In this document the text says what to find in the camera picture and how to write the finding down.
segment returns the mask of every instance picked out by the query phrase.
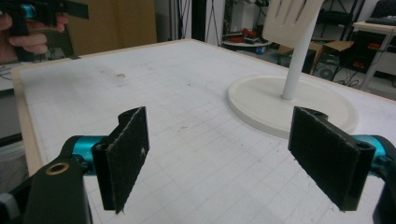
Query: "wooden cabinet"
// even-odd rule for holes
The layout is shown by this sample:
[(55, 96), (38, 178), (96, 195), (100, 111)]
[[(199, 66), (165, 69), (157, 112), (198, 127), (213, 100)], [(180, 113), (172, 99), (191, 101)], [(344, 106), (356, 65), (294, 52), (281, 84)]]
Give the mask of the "wooden cabinet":
[(85, 0), (90, 19), (68, 17), (76, 55), (157, 42), (154, 0)]

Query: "white table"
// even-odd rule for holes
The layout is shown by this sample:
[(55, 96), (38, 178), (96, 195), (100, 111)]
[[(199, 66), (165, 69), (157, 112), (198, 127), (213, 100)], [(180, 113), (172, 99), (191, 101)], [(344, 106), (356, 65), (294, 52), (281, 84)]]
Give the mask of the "white table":
[(371, 78), (375, 74), (376, 68), (379, 65), (379, 60), (381, 59), (381, 55), (383, 54), (383, 51), (386, 49), (386, 46), (389, 44), (390, 40), (396, 35), (396, 26), (371, 24), (371, 23), (366, 23), (365, 21), (355, 22), (353, 26), (358, 28), (360, 31), (385, 35), (385, 39), (384, 41), (382, 41), (381, 47), (374, 56), (373, 62), (370, 65), (369, 70), (366, 72), (366, 76), (364, 77), (363, 82), (361, 83), (360, 90), (365, 91), (369, 85)]
[[(373, 223), (382, 180), (369, 176), (358, 211), (340, 212), (291, 156), (287, 140), (231, 112), (230, 85), (264, 72), (285, 76), (287, 69), (190, 40), (14, 70), (30, 171), (53, 160), (70, 136), (109, 134), (118, 114), (145, 105), (151, 148), (124, 214), (104, 211), (96, 178), (85, 177), (94, 223)], [(393, 101), (301, 79), (356, 106), (354, 133), (396, 143)]]

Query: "person's hand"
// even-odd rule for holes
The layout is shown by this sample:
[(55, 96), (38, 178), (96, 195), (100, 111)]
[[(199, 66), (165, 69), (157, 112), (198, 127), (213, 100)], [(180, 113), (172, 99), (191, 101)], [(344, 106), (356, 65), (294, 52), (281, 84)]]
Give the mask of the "person's hand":
[(7, 63), (17, 60), (14, 47), (23, 47), (34, 54), (41, 54), (47, 51), (47, 38), (43, 34), (35, 33), (40, 30), (64, 31), (67, 24), (67, 18), (64, 16), (57, 17), (58, 25), (49, 27), (38, 21), (27, 20), (29, 35), (10, 36), (9, 28), (12, 26), (12, 18), (8, 14), (0, 16), (0, 63)]

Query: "round white base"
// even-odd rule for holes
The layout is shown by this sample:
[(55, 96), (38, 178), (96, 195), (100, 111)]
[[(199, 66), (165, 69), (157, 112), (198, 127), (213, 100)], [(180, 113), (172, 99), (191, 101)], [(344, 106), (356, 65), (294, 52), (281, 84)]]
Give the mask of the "round white base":
[(281, 97), (286, 79), (274, 76), (245, 77), (228, 90), (231, 110), (247, 124), (266, 133), (289, 138), (295, 106), (317, 110), (346, 133), (358, 123), (355, 107), (335, 91), (300, 80), (293, 100)]

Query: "table leg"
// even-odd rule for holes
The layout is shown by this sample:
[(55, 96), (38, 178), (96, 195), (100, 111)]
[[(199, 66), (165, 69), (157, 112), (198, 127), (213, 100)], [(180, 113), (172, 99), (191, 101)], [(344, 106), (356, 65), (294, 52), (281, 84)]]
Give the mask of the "table leg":
[(363, 82), (361, 83), (361, 86), (360, 86), (360, 90), (361, 91), (365, 91), (367, 89), (371, 78), (375, 74), (376, 67), (378, 66), (379, 60), (380, 60), (380, 58), (381, 58), (381, 56), (382, 56), (382, 54), (383, 54), (383, 52), (385, 50), (385, 47), (389, 43), (390, 39), (391, 39), (391, 35), (386, 35), (384, 41), (382, 41), (381, 48), (379, 48), (378, 52), (374, 56), (373, 62), (370, 65), (369, 70), (367, 71)]

